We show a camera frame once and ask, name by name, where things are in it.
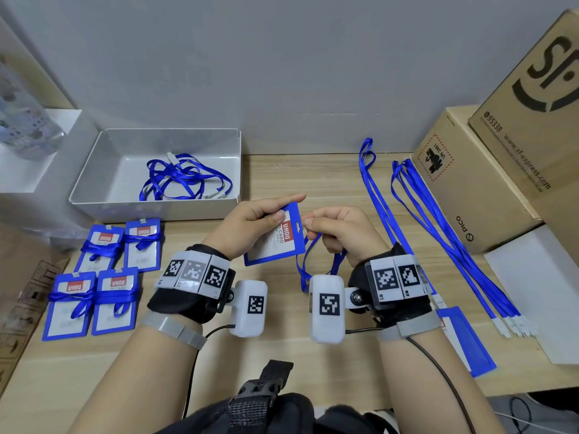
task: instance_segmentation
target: white cable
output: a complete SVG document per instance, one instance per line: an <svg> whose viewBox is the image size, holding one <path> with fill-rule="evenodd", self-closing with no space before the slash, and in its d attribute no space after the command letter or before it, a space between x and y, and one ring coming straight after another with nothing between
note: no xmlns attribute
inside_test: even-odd
<svg viewBox="0 0 579 434"><path fill-rule="evenodd" d="M557 429L547 428L546 426L538 425L538 424L536 424L536 423L527 422L526 420L519 419L519 418L517 418L517 417L513 417L513 416L511 416L511 415L509 415L509 414L503 414L503 413L499 413L499 412L497 412L497 411L495 411L495 414L498 414L499 416L503 416L503 417L509 417L509 419L518 420L519 422L523 422L523 423L526 423L526 424L528 424L528 425L535 426L536 428L539 428L539 429L544 429L545 431L556 432L556 433L558 433L558 434L571 434L571 433L568 433L568 432L565 432L565 431L559 431L559 430L557 430Z"/></svg>

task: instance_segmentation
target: plastic water bottle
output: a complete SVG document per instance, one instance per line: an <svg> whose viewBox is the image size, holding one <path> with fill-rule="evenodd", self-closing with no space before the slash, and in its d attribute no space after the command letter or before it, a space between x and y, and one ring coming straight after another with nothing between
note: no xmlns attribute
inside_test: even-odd
<svg viewBox="0 0 579 434"><path fill-rule="evenodd" d="M0 63L0 143L25 160L41 160L62 145L64 131Z"/></svg>

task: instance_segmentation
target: sf logo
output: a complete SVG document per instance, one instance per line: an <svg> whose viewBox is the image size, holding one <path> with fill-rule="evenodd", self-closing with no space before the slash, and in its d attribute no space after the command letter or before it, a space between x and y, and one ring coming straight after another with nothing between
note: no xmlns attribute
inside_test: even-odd
<svg viewBox="0 0 579 434"><path fill-rule="evenodd" d="M531 79L542 80L539 84L541 88L539 91L549 91L548 87L557 79L558 82L556 85L558 86L552 89L556 88L558 91L563 89L567 92L573 85L577 85L577 82L574 82L566 86L566 88L561 87L562 84L567 84L572 79L575 79L575 71L570 69L570 66L575 61L578 61L579 64L579 50L575 49L570 51L572 46L569 38L566 36L558 36L543 52L543 66L535 67L533 64L527 68L527 74ZM557 55L563 54L565 60L553 69L554 53ZM554 101L545 101L541 100L540 97L533 97L532 94L529 94L523 87L521 79L517 79L512 85L512 90L519 102L533 111L540 111L542 113L555 111L579 99L579 86Z"/></svg>

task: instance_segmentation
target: gray strap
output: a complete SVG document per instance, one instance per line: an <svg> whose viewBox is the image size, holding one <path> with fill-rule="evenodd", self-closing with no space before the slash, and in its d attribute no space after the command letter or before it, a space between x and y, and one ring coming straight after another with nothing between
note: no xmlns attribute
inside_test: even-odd
<svg viewBox="0 0 579 434"><path fill-rule="evenodd" d="M440 318L436 311L425 313L411 320L401 321L394 326L380 330L378 339L380 341L401 340L417 333L427 332L440 327Z"/></svg>
<svg viewBox="0 0 579 434"><path fill-rule="evenodd" d="M157 329L159 332L169 335L185 344L189 344L197 350L201 350L207 341L206 337L195 332L193 329L182 325L174 318L171 318L171 315L167 315L166 313L147 311L141 324Z"/></svg>

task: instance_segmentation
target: wooden table surface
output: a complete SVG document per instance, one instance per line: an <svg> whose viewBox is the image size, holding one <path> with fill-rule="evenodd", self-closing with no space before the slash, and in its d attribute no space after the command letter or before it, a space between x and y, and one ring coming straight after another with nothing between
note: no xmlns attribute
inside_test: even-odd
<svg viewBox="0 0 579 434"><path fill-rule="evenodd" d="M534 338L503 339L472 291L442 248L390 194L391 161L407 154L379 154L372 175L394 212L408 242L448 306L460 306L498 368L477 379L487 396L579 385L579 366L553 365ZM250 156L244 158L245 197L266 198L306 192L300 211L326 205L358 205L378 232L386 232L358 172L352 154ZM218 220L168 222L162 268L173 253L200 242ZM68 271L74 267L74 255ZM482 256L475 260L496 278ZM317 246L308 257L308 271L329 270L332 256ZM208 341L197 362L190 410L233 396L247 379L259 377L269 359L295 363L286 392L307 395L314 405L337 403L360 410L390 406L378 343L371 333L347 335L343 344L321 345L309 338L308 297L302 294L294 259L244 267L236 259L236 279L263 280L269 287L265 330L259 338L237 338L222 330ZM339 275L347 280L350 268ZM159 271L146 272L138 318L145 312ZM229 312L216 316L207 332L226 324ZM347 314L347 328L372 326L367 314ZM0 432L11 434L64 433L98 381L117 356L130 332L41 342L45 318L40 322L22 360L0 399Z"/></svg>

